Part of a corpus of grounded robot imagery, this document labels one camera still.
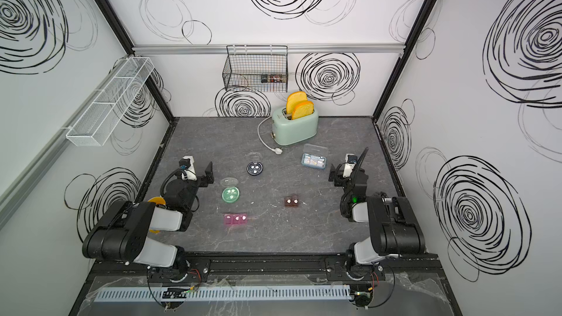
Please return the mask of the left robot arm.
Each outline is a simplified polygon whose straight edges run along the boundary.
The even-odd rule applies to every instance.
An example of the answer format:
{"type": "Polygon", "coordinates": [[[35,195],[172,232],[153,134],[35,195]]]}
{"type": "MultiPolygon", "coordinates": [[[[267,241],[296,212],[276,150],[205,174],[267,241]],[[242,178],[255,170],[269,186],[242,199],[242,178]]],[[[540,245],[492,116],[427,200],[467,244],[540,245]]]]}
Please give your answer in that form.
{"type": "Polygon", "coordinates": [[[137,263],[176,272],[190,273],[190,263],[181,247],[149,237],[149,231],[184,232],[199,209],[198,190],[215,182],[213,163],[197,175],[193,157],[180,159],[179,166],[160,186],[163,203],[121,201],[111,204],[86,236],[84,257],[121,263],[137,263]]]}

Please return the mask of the teal rectangular pillbox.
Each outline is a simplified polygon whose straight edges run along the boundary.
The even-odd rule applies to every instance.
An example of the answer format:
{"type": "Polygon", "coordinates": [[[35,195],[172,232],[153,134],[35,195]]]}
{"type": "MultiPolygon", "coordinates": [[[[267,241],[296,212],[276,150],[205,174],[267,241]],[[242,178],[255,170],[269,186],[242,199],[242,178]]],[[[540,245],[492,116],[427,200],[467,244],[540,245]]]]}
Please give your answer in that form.
{"type": "Polygon", "coordinates": [[[310,143],[304,144],[301,164],[304,167],[324,170],[327,164],[327,155],[329,149],[324,146],[318,146],[310,143]]]}

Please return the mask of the dark red small pillbox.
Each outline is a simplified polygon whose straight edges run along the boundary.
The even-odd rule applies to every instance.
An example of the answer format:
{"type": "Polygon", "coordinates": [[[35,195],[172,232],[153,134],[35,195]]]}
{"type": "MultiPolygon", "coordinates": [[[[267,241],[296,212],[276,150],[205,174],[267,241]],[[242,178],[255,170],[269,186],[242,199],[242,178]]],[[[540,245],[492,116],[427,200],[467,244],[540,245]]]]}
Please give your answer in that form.
{"type": "Polygon", "coordinates": [[[300,199],[298,195],[290,195],[284,198],[283,203],[285,207],[298,207],[300,203],[300,199]]]}

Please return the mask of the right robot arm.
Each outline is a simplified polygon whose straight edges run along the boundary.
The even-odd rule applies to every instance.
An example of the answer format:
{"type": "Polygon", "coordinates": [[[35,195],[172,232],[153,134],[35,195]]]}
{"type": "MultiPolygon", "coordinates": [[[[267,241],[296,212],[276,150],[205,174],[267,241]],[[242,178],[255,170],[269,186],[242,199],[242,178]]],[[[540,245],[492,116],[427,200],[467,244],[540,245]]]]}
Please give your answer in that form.
{"type": "Polygon", "coordinates": [[[366,223],[369,228],[369,236],[346,251],[349,272],[388,257],[426,253],[424,235],[409,200],[383,192],[367,194],[369,176],[362,168],[367,152],[345,155],[345,162],[332,165],[329,173],[329,181],[343,190],[339,204],[342,217],[366,223]]]}

